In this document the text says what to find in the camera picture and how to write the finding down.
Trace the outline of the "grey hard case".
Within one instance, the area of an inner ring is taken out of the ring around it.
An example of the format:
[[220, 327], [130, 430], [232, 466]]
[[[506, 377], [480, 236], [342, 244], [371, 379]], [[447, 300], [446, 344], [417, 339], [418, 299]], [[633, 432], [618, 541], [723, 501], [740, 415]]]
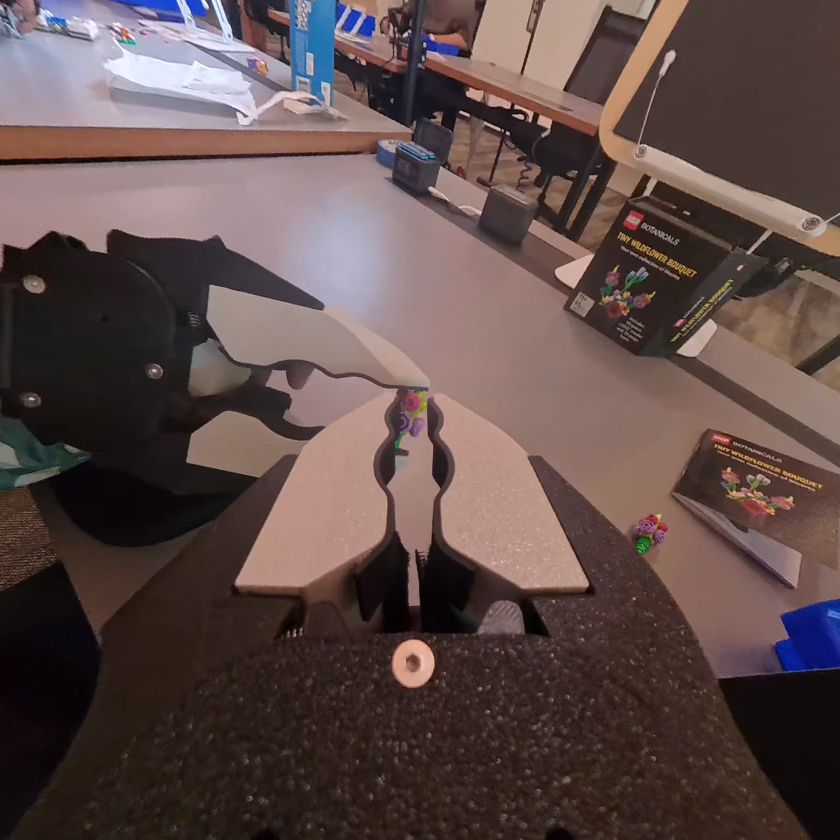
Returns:
[[489, 190], [479, 216], [479, 229], [505, 245], [520, 246], [537, 216], [539, 202], [509, 185]]

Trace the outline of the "black battery charging case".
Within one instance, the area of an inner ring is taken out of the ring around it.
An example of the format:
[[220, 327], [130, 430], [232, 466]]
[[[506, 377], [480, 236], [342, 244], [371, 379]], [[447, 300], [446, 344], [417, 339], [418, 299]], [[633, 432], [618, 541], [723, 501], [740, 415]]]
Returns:
[[436, 187], [442, 167], [446, 167], [452, 149], [452, 130], [430, 119], [417, 121], [413, 137], [397, 141], [392, 166], [392, 181], [401, 188], [425, 194]]

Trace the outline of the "black wood-framed board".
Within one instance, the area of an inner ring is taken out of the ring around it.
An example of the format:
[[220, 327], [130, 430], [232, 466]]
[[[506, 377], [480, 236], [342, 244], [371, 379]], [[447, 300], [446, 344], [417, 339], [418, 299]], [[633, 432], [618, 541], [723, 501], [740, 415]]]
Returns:
[[[646, 175], [643, 142], [704, 172], [828, 218], [839, 210], [839, 2], [663, 1], [607, 100], [603, 150]], [[838, 219], [791, 240], [839, 254]]]

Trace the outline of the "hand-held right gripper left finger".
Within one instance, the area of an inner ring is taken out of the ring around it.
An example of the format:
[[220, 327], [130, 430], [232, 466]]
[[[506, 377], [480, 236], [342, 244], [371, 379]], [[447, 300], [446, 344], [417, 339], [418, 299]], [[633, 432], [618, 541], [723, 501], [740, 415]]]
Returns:
[[239, 595], [329, 604], [344, 625], [409, 625], [396, 534], [398, 401], [384, 392], [306, 443], [235, 580]]

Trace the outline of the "black office chair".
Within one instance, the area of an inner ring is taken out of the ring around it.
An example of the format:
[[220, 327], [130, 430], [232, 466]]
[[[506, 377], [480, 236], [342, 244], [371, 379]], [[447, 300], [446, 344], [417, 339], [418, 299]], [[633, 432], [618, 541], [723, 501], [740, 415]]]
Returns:
[[[564, 91], [603, 105], [645, 25], [640, 17], [619, 13], [611, 5], [605, 6]], [[553, 122], [550, 130], [535, 144], [532, 151], [532, 159], [539, 167], [534, 185], [546, 191], [554, 177], [573, 180], [573, 173], [579, 171], [590, 159], [596, 147], [596, 134], [586, 134], [568, 125]]]

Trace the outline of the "far wooden desk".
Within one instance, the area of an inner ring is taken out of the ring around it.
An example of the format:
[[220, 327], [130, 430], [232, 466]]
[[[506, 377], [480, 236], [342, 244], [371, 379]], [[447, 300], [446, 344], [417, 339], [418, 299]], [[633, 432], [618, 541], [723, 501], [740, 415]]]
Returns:
[[427, 52], [414, 80], [446, 112], [466, 113], [515, 140], [540, 130], [525, 162], [545, 174], [538, 215], [577, 241], [601, 201], [615, 164], [597, 136], [602, 107], [488, 62]]

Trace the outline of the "person's black pants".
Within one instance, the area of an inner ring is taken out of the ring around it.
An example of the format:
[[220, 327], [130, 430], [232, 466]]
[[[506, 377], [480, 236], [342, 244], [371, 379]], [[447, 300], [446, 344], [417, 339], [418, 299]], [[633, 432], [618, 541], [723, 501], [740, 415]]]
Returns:
[[53, 563], [1, 593], [1, 838], [46, 788], [88, 714], [100, 647]]

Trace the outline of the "person's left hand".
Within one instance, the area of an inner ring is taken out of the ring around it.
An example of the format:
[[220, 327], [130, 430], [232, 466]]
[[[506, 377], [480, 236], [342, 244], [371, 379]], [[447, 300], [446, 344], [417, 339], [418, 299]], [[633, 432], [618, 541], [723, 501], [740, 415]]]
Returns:
[[280, 385], [279, 388], [299, 391], [308, 382], [313, 372], [313, 364], [306, 361], [292, 360], [271, 368], [252, 368], [248, 383], [259, 387], [274, 387], [279, 382], [278, 377], [283, 375], [287, 385]]

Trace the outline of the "clear book stand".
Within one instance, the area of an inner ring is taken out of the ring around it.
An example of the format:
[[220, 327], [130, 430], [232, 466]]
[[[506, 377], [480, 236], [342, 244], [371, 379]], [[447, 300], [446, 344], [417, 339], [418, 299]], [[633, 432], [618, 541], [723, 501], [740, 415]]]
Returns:
[[219, 1], [175, 1], [186, 31], [195, 35], [207, 32], [226, 45], [232, 45], [237, 36], [228, 20], [224, 2]]

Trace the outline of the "white clip stand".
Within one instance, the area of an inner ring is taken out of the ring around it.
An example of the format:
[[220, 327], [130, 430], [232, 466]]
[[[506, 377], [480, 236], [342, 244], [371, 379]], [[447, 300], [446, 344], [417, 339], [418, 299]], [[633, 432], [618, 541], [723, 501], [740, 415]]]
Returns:
[[785, 203], [780, 199], [725, 181], [687, 161], [643, 142], [644, 131], [658, 93], [658, 87], [674, 64], [676, 57], [676, 50], [670, 49], [661, 61], [654, 88], [647, 103], [642, 127], [633, 147], [633, 162], [648, 175], [650, 178], [649, 184], [652, 186], [654, 182], [659, 181], [683, 182], [685, 186], [691, 186], [695, 191], [700, 192], [700, 198], [703, 201], [714, 203], [730, 213], [762, 225], [768, 234], [776, 233], [789, 237], [803, 235], [806, 238], [816, 238], [824, 235], [831, 224], [838, 219], [838, 213], [828, 218], [821, 217]]

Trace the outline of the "large blue storage bin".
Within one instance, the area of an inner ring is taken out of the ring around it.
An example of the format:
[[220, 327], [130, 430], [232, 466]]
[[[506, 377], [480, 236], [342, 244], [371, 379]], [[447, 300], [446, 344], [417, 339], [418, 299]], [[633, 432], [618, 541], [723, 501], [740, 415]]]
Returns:
[[839, 668], [839, 600], [813, 603], [780, 617], [787, 637], [774, 645], [783, 672]]

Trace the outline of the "crumpled white paper bag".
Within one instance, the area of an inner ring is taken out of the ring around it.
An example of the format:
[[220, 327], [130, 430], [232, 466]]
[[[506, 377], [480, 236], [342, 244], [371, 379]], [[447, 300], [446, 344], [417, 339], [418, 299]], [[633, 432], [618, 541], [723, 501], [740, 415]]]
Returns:
[[256, 110], [250, 84], [237, 70], [215, 68], [199, 61], [172, 62], [123, 51], [103, 63], [112, 80], [120, 79], [143, 91], [174, 98], [223, 104], [243, 114]]

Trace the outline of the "loose toy bricks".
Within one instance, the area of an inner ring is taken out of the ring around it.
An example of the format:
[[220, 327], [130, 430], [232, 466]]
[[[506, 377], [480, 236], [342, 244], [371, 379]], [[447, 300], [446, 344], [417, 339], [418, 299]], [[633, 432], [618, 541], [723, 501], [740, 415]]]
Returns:
[[94, 43], [111, 37], [120, 46], [136, 46], [133, 33], [120, 23], [100, 25], [91, 18], [56, 16], [43, 9], [37, 16], [37, 28], [55, 35]]

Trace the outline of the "torn white paper bag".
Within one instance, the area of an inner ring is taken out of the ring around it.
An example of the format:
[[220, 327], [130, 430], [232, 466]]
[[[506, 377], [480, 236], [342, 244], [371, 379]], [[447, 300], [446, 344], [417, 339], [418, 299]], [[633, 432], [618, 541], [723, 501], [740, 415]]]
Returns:
[[236, 117], [239, 125], [246, 127], [257, 121], [265, 112], [281, 106], [283, 109], [299, 116], [321, 115], [332, 121], [348, 121], [349, 118], [321, 101], [311, 93], [305, 91], [278, 91], [274, 93], [265, 103], [253, 108], [247, 108], [244, 112], [237, 111]]

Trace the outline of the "purple toy flower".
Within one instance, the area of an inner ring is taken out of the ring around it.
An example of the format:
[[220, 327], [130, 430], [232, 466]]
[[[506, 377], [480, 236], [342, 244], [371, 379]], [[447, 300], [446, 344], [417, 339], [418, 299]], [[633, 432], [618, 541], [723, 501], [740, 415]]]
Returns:
[[639, 519], [631, 531], [631, 539], [636, 553], [644, 555], [659, 546], [665, 540], [668, 531], [669, 525], [659, 513], [649, 514]]
[[418, 438], [427, 422], [427, 390], [401, 389], [397, 393], [398, 428], [395, 440], [395, 456], [409, 456], [407, 441]]

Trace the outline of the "black flower set box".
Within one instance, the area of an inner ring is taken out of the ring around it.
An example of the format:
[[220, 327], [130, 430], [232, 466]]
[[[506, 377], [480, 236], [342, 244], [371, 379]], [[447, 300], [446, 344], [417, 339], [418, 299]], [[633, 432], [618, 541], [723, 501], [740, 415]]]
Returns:
[[653, 196], [631, 198], [563, 309], [627, 352], [671, 358], [769, 264]]

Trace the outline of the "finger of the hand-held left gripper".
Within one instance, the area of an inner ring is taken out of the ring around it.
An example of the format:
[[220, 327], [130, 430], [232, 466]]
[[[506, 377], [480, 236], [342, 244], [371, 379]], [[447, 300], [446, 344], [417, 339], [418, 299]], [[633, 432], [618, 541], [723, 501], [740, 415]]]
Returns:
[[394, 344], [339, 309], [316, 309], [210, 286], [206, 322], [215, 334], [195, 347], [191, 395], [244, 384], [251, 369], [306, 361], [331, 376], [360, 377], [383, 388], [427, 390], [425, 373]]
[[291, 396], [269, 387], [238, 387], [197, 399], [185, 461], [191, 466], [259, 478], [298, 455], [323, 429], [287, 419]]

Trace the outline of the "wood-edged grey desk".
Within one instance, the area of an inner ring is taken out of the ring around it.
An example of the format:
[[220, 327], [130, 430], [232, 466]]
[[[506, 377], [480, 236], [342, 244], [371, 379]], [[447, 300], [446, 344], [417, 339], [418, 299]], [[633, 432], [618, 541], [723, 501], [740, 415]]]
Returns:
[[37, 30], [2, 36], [1, 158], [9, 162], [238, 158], [374, 153], [381, 140], [410, 140], [411, 130], [334, 92], [327, 113], [298, 114], [277, 103], [249, 126], [221, 103], [143, 92], [113, 79], [105, 63], [121, 56], [109, 25], [133, 33], [132, 52], [190, 66], [239, 70], [257, 106], [291, 89], [290, 68], [264, 53], [267, 76], [246, 57], [215, 54], [150, 31], [111, 2], [44, 2], [56, 14], [91, 18], [100, 35], [86, 41]]

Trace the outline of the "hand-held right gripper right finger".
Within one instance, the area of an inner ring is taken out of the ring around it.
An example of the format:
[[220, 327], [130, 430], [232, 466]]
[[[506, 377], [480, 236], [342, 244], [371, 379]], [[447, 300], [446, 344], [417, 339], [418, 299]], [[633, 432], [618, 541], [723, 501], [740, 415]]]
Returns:
[[546, 632], [534, 599], [590, 582], [526, 450], [446, 395], [427, 406], [431, 544], [418, 564], [425, 632]]

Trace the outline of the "dark flower instruction booklet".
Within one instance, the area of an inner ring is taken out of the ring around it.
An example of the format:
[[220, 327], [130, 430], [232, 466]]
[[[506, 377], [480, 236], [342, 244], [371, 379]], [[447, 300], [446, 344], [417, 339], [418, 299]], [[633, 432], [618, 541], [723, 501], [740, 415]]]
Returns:
[[838, 567], [837, 472], [709, 429], [672, 493], [791, 589], [804, 561]]

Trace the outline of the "person's left forearm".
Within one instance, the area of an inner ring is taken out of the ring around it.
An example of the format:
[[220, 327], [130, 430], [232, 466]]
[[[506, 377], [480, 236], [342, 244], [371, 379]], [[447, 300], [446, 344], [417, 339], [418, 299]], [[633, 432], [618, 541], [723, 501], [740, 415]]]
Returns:
[[66, 444], [41, 444], [20, 421], [1, 417], [1, 491], [58, 476], [89, 458], [89, 453]]

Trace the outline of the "tall blue box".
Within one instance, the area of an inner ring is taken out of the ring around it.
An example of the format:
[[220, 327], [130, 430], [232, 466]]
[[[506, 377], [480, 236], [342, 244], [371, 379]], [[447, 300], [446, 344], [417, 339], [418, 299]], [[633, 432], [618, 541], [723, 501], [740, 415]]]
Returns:
[[333, 105], [334, 1], [289, 1], [290, 71], [294, 91]]

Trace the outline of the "white stand foot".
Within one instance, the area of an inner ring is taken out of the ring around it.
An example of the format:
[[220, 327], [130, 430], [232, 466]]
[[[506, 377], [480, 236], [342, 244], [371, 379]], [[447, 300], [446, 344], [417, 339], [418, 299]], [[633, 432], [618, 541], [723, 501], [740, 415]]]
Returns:
[[589, 254], [559, 266], [554, 271], [556, 280], [569, 289], [577, 288], [583, 274], [591, 264], [594, 256], [594, 254]]
[[677, 355], [682, 358], [695, 359], [706, 348], [718, 330], [713, 320], [706, 321], [678, 350]]

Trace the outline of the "blue parts bin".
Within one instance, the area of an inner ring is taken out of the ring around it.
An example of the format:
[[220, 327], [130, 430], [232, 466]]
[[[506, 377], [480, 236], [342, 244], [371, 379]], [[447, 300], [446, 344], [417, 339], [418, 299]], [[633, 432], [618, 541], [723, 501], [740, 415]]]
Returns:
[[377, 19], [364, 7], [336, 2], [334, 32], [338, 37], [371, 39], [377, 29]]

